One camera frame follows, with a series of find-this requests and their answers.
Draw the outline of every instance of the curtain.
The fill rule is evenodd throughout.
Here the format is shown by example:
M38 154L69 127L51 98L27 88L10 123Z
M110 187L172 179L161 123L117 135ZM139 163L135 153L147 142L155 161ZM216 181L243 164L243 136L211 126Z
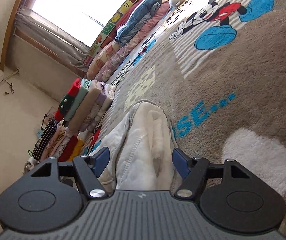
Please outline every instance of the curtain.
M16 13L14 26L54 52L65 63L87 71L88 67L81 62L90 48L33 10L21 6Z

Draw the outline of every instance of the blue mickey mouse shoe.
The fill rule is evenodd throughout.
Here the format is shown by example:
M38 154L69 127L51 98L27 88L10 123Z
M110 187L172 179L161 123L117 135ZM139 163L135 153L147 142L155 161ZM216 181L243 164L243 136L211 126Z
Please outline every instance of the blue mickey mouse shoe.
M145 51L140 52L139 55L137 55L137 57L134 59L133 61L133 66L135 66L140 59L154 46L156 40L152 40L146 47Z
M236 34L237 31L230 25L210 27L197 38L194 46L197 49L217 49L232 42Z
M249 22L273 9L274 0L251 0L248 4L246 14L240 15L242 22Z

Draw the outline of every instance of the yellow clothing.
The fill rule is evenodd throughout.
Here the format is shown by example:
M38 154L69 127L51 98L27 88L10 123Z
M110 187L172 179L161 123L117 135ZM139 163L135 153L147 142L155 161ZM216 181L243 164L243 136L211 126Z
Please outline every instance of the yellow clothing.
M69 159L67 160L68 162L71 162L74 157L79 156L80 150L81 150L81 148L83 147L83 145L84 145L84 142L83 142L82 140L78 140L78 141L77 141L77 144L75 145L71 156L70 156Z

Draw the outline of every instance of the window frame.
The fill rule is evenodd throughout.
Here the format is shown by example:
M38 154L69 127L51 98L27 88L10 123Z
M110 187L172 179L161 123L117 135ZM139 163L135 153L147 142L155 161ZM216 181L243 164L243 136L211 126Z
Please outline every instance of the window frame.
M4 42L3 42L3 47L2 47L2 54L1 54L1 63L0 63L0 69L2 71L4 71L4 66L5 65L11 65L10 62L8 62L7 57L6 57L6 53L8 50L8 46L9 46L9 42L10 42L10 38L12 35L15 35L21 39L23 39L24 41L28 42L29 44L31 44L33 47L35 47L36 49L40 50L41 52L45 53L46 55L48 55L49 57L51 57L53 60L55 60L56 62L62 64L63 66L65 66L66 68L68 68L70 71L72 71L73 73L75 73L76 75L78 75L79 77L86 77L86 72L78 69L76 66L73 66L71 64L67 64L65 62L63 62L61 60L61 58L55 54L53 51L51 51L50 49L48 49L47 47L43 46L42 44L40 44L39 42L35 41L34 39L32 39L31 37L29 37L28 35L24 34L23 32L21 32L20 30L16 29L14 27L14 21L15 21L15 16L16 16L16 12L18 11L19 7L24 5L28 8L32 8L34 3L36 0L16 0L10 15L10 19L6 28L6 32L5 32L5 36L4 36Z

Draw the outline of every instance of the triangular cutout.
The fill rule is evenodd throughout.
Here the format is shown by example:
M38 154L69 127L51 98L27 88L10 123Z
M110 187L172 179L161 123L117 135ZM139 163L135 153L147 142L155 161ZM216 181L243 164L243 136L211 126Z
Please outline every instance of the triangular cutout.
M232 165L232 178L237 179L249 179L249 176L244 173L239 167Z
M40 168L38 168L37 171L35 171L31 177L49 177L51 175L51 163L46 163Z

